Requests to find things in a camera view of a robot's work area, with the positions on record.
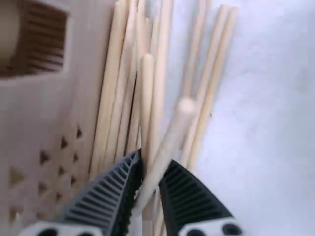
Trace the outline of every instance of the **triangular cutout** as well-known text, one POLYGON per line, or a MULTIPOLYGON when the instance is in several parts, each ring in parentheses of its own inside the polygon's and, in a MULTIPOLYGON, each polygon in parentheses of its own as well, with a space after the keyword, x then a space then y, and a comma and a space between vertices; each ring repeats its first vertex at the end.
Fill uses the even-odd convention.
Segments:
POLYGON ((61 193, 56 193, 56 203, 58 203, 60 200, 61 200, 61 198, 63 198, 63 196, 61 195, 61 193))
POLYGON ((50 160, 50 157, 48 156, 48 154, 45 151, 41 150, 39 152, 39 163, 43 165, 45 162, 49 160, 50 160))
POLYGON ((38 195, 44 194, 48 190, 48 187, 43 182, 38 182, 38 195))
POLYGON ((22 182, 25 179, 24 175, 17 169, 10 167, 9 169, 9 186, 14 187, 16 184, 22 182))
POLYGON ((65 149, 67 146, 68 146, 68 142, 66 141, 64 136, 62 136, 62 138, 61 138, 61 150, 65 149))
POLYGON ((76 138, 79 139, 82 137, 82 131, 80 129, 80 126, 77 126, 77 133, 76 133, 76 138))
POLYGON ((64 168, 62 168, 61 166, 59 166, 59 169, 58 169, 58 176, 61 177, 65 174, 65 171, 64 171, 64 168))
POLYGON ((73 163, 76 163, 79 160, 78 154, 73 155, 73 163))
POLYGON ((77 181, 77 178, 74 176, 71 176, 71 181, 70 181, 71 186, 74 185, 76 181, 77 181))
POLYGON ((9 223, 13 224, 17 218, 18 215, 21 215, 23 213, 23 208, 22 207, 15 207, 12 206, 10 207, 9 210, 9 223))

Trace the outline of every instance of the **wooden dowel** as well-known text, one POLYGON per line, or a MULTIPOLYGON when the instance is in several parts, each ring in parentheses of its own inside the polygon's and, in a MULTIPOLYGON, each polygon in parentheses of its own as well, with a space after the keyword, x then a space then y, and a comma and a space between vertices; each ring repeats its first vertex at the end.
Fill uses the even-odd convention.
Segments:
POLYGON ((92 155, 92 163, 90 170, 90 180, 94 180, 98 174, 101 157, 105 152, 105 145, 107 143, 107 135, 110 125, 109 117, 109 100, 114 96, 110 93, 111 90, 116 89, 116 81, 119 69, 119 62, 121 56, 121 49, 124 36, 121 27, 121 5, 119 2, 115 3, 114 15, 111 27, 111 33, 108 44, 108 52, 106 59, 106 66, 104 72, 102 93, 100 98, 100 106, 97 116, 97 125, 95 131, 94 148, 92 155))
POLYGON ((207 11, 211 7, 211 0, 199 0, 198 11, 194 20, 193 34, 190 39, 189 59, 185 66, 183 77, 183 96, 191 95, 194 73, 196 69, 197 57, 199 55, 202 32, 207 19, 207 11))
POLYGON ((157 209, 157 221, 155 223, 154 228, 154 236, 160 236, 162 234, 163 225, 164 225, 164 215, 163 215, 163 209, 161 205, 161 199, 159 199, 160 204, 158 205, 157 209))
POLYGON ((146 54, 141 59, 142 86, 141 86, 141 156, 144 160, 144 168, 147 168, 148 157, 148 132, 151 114, 151 103, 153 93, 154 58, 146 54))
MULTIPOLYGON (((124 36, 125 36, 125 31, 126 31, 126 23, 127 23, 127 18, 128 18, 128 1, 127 0, 120 0, 120 35, 122 37, 121 41, 119 41, 120 48, 119 48, 119 53, 121 55, 122 52, 122 47, 123 47, 123 42, 124 42, 124 36)), ((110 81, 113 81, 115 83, 115 86, 107 86, 107 99, 105 100, 105 103, 107 105, 107 110, 105 111, 105 116, 106 116, 106 126, 103 129, 103 132, 105 134, 104 136, 104 150, 101 155, 101 161, 99 165, 99 172, 106 171, 110 168, 110 166, 107 166, 107 163, 105 162, 105 151, 107 147, 107 142, 108 142, 108 137, 109 137, 109 132, 110 132, 110 126, 111 126, 111 117, 112 117, 112 112, 113 112, 113 106, 115 102, 115 93, 117 89, 117 80, 118 80, 118 73, 119 73, 119 68, 120 68, 120 61, 121 61, 121 56, 119 57, 119 62, 115 67, 115 79, 109 79, 110 81)))
POLYGON ((123 45, 123 52, 120 62, 120 68, 117 79, 117 88, 115 94, 115 103, 113 106, 113 112, 110 123, 110 131, 108 135, 108 141, 106 151, 104 155, 104 166, 109 168, 115 160, 115 152, 118 141, 119 126, 121 123, 121 117, 124 106, 124 98, 126 92, 126 85, 128 80, 128 74, 130 72, 132 49, 135 41, 135 19, 136 19, 136 7, 130 4, 129 16, 126 27, 126 34, 123 45))
POLYGON ((131 152, 137 148, 137 137, 140 125, 140 99, 141 99, 141 83, 142 71, 140 69, 140 59, 147 52, 146 32, 145 32, 145 16, 138 10, 136 27, 136 45, 137 45, 137 81, 134 91, 133 106, 131 112, 127 152, 131 152))
POLYGON ((211 42, 208 47, 207 57, 206 57, 205 64, 203 66, 201 80, 200 80, 199 88, 196 95, 196 102, 197 102, 196 114, 192 121, 191 126, 188 129, 188 133, 184 142, 184 148, 183 148, 182 159, 181 159, 181 164, 184 167, 187 166, 193 138, 195 136, 197 125, 198 125, 198 120, 199 120, 202 104, 205 99, 206 90, 209 84, 209 79, 212 73, 213 65, 214 65, 217 51, 219 48, 221 34, 223 31, 228 13, 229 13, 229 7, 225 4, 221 5, 219 12, 217 14, 215 27, 213 29, 211 42))
POLYGON ((164 114, 166 68, 168 62, 169 36, 172 25, 173 0, 163 0, 160 29, 157 44, 157 60, 153 85, 152 110, 150 118, 148 166, 154 161, 158 146, 162 139, 161 123, 164 114))
POLYGON ((118 134, 116 156, 115 156, 116 161, 125 155, 127 133, 128 133, 132 100, 133 100, 133 94, 134 94, 135 82, 136 82, 136 74, 137 74, 137 47, 136 47, 136 43, 134 43, 133 50, 132 50, 131 67, 130 67, 127 86, 126 86, 126 94, 124 98, 124 108, 123 108, 122 118, 121 118, 121 122, 119 126, 119 134, 118 134))
POLYGON ((204 103, 202 105, 202 110, 199 117, 199 122, 196 130, 195 137, 193 139, 192 143, 192 149, 189 156, 189 162, 187 165, 188 170, 192 170, 195 160, 197 158, 200 142, 202 139, 203 131, 206 129, 206 125, 208 123, 208 119, 210 116, 210 113, 212 111, 216 91, 218 89, 218 85, 220 82, 224 61, 226 57, 226 52, 228 50, 228 47, 230 45, 230 41, 233 34, 233 29, 236 23, 237 15, 238 15, 239 8, 233 7, 228 15, 228 18, 226 20, 224 30, 222 33, 222 38, 216 58, 216 62, 214 64, 210 84, 208 86, 208 90, 204 99, 204 103))
POLYGON ((194 110, 195 102, 190 98, 184 97, 179 101, 175 116, 172 118, 163 141, 158 148, 154 163, 148 170, 143 181, 134 208, 135 215, 141 214, 149 199, 152 197, 155 188, 158 186, 158 183, 173 158, 174 150, 179 148, 179 143, 184 136, 186 128, 189 126, 194 110))
POLYGON ((152 26, 152 34, 151 34, 151 40, 150 40, 150 54, 152 54, 154 57, 157 54, 157 47, 158 47, 158 31, 159 31, 159 12, 158 15, 155 15, 153 17, 153 26, 152 26))
POLYGON ((152 24, 151 24, 151 21, 148 17, 146 18, 146 33, 147 33, 147 35, 146 35, 147 52, 149 52, 150 51, 151 34, 152 34, 152 24))

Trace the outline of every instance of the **bundle of wooden sticks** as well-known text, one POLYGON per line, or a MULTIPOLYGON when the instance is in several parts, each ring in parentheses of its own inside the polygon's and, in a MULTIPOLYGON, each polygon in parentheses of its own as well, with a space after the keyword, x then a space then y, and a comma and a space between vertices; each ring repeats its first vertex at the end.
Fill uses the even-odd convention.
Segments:
POLYGON ((238 13, 238 8, 225 4, 220 6, 216 17, 196 96, 191 95, 210 7, 210 0, 198 1, 181 99, 163 134, 161 121, 173 0, 162 0, 161 9, 152 20, 145 16, 145 0, 115 3, 90 180, 107 171, 126 153, 141 147, 146 176, 134 211, 142 213, 143 235, 146 236, 166 234, 160 203, 157 217, 153 217, 153 193, 181 144, 181 164, 192 170, 219 85, 238 13))

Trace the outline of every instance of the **white table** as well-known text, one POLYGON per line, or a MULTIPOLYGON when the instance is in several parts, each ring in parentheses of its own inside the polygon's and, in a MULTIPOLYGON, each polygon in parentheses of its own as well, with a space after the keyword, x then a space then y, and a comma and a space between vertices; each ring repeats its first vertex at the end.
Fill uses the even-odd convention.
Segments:
MULTIPOLYGON (((193 0, 175 0, 171 117, 193 0)), ((252 236, 315 235, 315 2, 214 0, 241 8, 194 173, 252 236)), ((212 17, 203 40, 205 58, 212 17)))

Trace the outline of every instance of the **laser-cut wood panel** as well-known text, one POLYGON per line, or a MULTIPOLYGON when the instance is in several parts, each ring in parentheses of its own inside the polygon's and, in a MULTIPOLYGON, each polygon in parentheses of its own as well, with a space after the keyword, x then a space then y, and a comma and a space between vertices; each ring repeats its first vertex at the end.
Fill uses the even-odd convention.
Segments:
POLYGON ((53 218, 87 182, 114 0, 19 4, 21 38, 0 74, 1 235, 17 213, 24 226, 53 218))

